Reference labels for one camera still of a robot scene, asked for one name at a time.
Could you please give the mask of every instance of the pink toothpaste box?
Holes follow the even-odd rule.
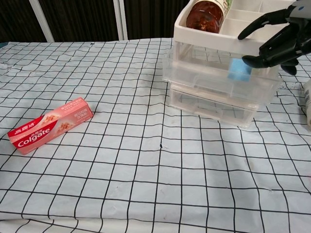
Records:
[[[8,136],[22,154],[27,154],[92,117],[87,102],[77,98],[8,132]]]

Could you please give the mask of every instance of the white tablecloth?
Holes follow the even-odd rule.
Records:
[[[310,232],[310,57],[240,130],[167,105],[171,45],[0,50],[0,232]],[[8,131],[77,97],[91,120],[26,156],[11,145]]]

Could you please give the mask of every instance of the colgate logo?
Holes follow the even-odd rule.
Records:
[[[20,141],[17,146],[18,147],[24,147],[30,142],[34,143],[37,139],[43,137],[44,135],[48,134],[49,132],[50,132],[50,129],[43,130],[42,132],[35,134],[34,136],[30,136],[25,141]]]
[[[13,145],[20,149],[22,147],[28,147],[33,143],[40,143],[40,140],[44,138],[45,136],[49,135],[49,133],[53,130],[56,123],[58,121],[54,121],[51,124],[48,124],[41,129],[38,129],[35,132],[29,133],[27,136],[22,137],[20,140],[17,140],[13,143]]]

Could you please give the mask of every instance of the robotic hand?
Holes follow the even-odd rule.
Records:
[[[243,61],[253,68],[281,65],[291,75],[297,73],[297,58],[311,52],[311,0],[297,0],[287,9],[267,13],[238,36],[242,40],[267,24],[289,23],[259,49],[259,56],[244,56]]]

